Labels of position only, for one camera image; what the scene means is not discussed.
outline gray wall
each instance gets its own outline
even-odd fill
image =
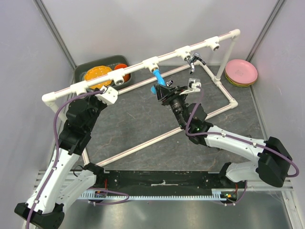
[[[292,179],[305,213],[305,1],[286,1],[254,56],[254,92],[266,132],[282,140],[300,168]]]
[[[72,70],[33,1],[0,1],[0,31],[0,222],[18,229],[14,208],[30,196],[54,138],[41,96],[66,87]]]
[[[122,54],[135,64],[240,29],[232,59],[245,59],[276,0],[43,0],[77,64]],[[203,57],[219,64],[227,42]],[[169,64],[183,63],[181,58]]]

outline blue tube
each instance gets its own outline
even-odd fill
[[[158,84],[161,84],[161,85],[163,85],[163,86],[166,86],[165,81],[164,81],[164,79],[162,78],[159,69],[154,70],[152,73],[153,73],[153,74],[155,75],[155,77],[157,78]],[[157,94],[156,89],[155,89],[154,86],[151,87],[151,92],[152,92],[153,94]]]

